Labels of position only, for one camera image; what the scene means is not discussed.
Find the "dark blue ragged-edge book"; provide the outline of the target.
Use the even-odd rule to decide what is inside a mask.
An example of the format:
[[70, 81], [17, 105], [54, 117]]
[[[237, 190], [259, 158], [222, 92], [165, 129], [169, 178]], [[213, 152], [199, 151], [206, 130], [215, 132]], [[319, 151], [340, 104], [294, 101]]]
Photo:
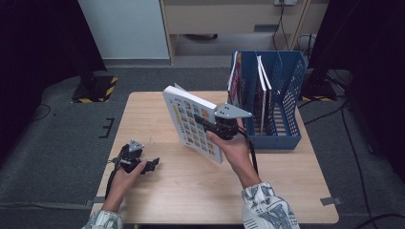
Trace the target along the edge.
[[263, 128], [263, 132], [265, 133], [265, 135], [269, 135], [270, 133], [270, 115], [271, 115], [271, 97], [272, 97], [272, 86], [270, 84], [270, 81], [267, 77], [267, 70], [265, 67], [265, 64], [263, 62], [262, 56], [259, 56], [260, 58], [260, 68], [262, 71], [262, 76], [264, 79], [264, 82], [266, 83], [266, 105], [264, 106], [265, 108], [265, 114], [263, 115], [264, 118], [264, 128]]

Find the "grey tape piece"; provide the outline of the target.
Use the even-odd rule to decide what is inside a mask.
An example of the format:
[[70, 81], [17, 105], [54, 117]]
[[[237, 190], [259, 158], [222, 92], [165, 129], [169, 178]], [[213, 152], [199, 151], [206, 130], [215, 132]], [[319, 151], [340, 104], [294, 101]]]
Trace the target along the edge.
[[85, 201], [85, 206], [92, 208], [96, 203], [104, 203], [105, 197], [94, 197], [93, 199], [87, 199]]
[[324, 206], [327, 206], [327, 205], [340, 205], [340, 204], [342, 204], [341, 198], [333, 198], [333, 197], [321, 198], [320, 201], [321, 201], [321, 203], [322, 203]]

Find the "black stand base striped tape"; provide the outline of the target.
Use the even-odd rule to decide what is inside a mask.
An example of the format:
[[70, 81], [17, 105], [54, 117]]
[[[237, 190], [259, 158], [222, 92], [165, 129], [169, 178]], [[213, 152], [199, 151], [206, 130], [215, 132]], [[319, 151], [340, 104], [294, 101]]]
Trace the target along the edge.
[[314, 69], [306, 70], [302, 83], [300, 99], [303, 101], [333, 101], [336, 92], [329, 82], [327, 73], [319, 73]]
[[72, 102], [106, 102], [113, 93], [116, 84], [117, 77], [111, 75], [95, 76], [89, 84], [81, 80], [72, 96]]

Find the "black red-print book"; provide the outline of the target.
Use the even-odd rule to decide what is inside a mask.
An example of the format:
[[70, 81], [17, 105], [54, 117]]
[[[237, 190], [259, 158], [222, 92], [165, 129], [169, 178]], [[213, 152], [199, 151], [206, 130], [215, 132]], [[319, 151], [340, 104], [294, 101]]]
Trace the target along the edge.
[[228, 102], [230, 104], [239, 108], [243, 107], [243, 87], [242, 54], [240, 52], [234, 52], [232, 69], [227, 84]]

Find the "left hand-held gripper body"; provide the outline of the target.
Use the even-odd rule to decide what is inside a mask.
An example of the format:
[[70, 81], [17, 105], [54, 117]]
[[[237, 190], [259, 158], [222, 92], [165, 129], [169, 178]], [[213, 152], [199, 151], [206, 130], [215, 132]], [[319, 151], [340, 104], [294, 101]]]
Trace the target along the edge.
[[112, 159], [116, 167], [120, 166], [126, 173], [131, 173], [140, 163], [140, 156], [144, 145], [131, 139], [125, 144], [117, 157]]

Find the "person's right hand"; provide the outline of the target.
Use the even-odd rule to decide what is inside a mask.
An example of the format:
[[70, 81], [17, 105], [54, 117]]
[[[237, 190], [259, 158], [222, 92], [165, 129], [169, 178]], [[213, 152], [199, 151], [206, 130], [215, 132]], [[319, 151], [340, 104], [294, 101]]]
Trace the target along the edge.
[[257, 175], [250, 162], [246, 139], [237, 135], [231, 140], [223, 140], [216, 134], [207, 131], [207, 138], [224, 152], [232, 169], [241, 180], [252, 180]]

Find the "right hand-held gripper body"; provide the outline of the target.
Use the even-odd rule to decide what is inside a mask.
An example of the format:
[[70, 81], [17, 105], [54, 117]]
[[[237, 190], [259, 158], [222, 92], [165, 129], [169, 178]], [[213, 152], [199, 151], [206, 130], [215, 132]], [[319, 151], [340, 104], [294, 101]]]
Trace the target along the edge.
[[234, 105], [224, 103], [215, 113], [215, 122], [204, 125], [206, 131], [216, 134], [223, 140], [231, 140], [239, 133], [238, 118], [252, 117], [252, 113]]

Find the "white cabinet panel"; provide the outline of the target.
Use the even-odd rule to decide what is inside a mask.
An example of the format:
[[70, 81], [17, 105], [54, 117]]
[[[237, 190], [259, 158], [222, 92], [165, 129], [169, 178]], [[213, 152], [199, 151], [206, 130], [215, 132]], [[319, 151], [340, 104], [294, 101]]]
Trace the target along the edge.
[[160, 0], [78, 0], [103, 59], [168, 59]]

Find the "thick white book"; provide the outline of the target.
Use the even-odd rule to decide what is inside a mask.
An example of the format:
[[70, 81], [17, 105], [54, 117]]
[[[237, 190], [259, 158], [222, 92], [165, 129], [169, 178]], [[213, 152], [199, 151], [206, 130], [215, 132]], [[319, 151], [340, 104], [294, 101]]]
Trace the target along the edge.
[[162, 95], [181, 142], [222, 164], [222, 150], [206, 137], [203, 125], [195, 118], [196, 115], [214, 123], [217, 105], [189, 93], [177, 84], [167, 86]]

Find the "blue file rack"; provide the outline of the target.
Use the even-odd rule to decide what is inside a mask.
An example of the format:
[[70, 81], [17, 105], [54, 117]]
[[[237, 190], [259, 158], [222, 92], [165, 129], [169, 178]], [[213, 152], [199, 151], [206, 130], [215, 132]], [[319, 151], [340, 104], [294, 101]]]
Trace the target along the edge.
[[[248, 138], [257, 149], [291, 150], [301, 139], [295, 110], [304, 74], [307, 69], [303, 55], [298, 51], [253, 51], [242, 54], [243, 107], [252, 117], [244, 119]], [[257, 80], [261, 55], [272, 86], [270, 133], [258, 135]]]

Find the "person's left hand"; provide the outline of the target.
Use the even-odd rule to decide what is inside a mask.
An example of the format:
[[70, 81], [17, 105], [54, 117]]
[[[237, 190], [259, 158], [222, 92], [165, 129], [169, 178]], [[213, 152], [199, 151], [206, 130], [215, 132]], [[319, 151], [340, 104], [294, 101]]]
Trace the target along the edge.
[[126, 173], [123, 168], [117, 169], [110, 186], [110, 192], [102, 206], [103, 211], [118, 212], [121, 203], [134, 186], [146, 163], [147, 161], [143, 160], [131, 173]]

